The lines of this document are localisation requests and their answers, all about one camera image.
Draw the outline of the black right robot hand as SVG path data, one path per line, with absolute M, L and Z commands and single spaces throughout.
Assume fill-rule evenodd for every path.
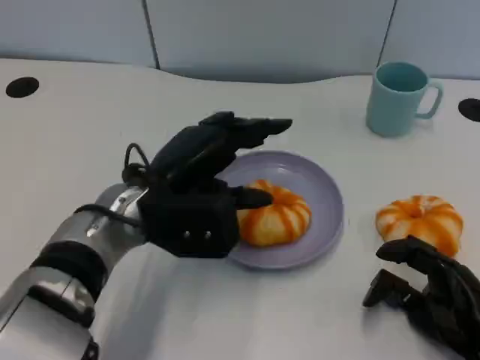
M 376 255 L 426 275 L 427 286 L 418 291 L 382 269 L 370 283 L 363 306 L 372 308 L 384 302 L 400 309 L 424 336 L 464 359 L 478 359 L 479 279 L 470 269 L 413 235 L 387 241 Z

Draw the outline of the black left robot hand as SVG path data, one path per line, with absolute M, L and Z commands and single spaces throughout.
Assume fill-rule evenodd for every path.
M 216 112 L 178 132 L 151 161 L 148 189 L 152 194 L 228 194 L 237 209 L 257 209 L 273 202 L 264 190 L 230 187 L 216 178 L 240 149 L 254 149 L 293 124 L 291 118 L 242 118 Z

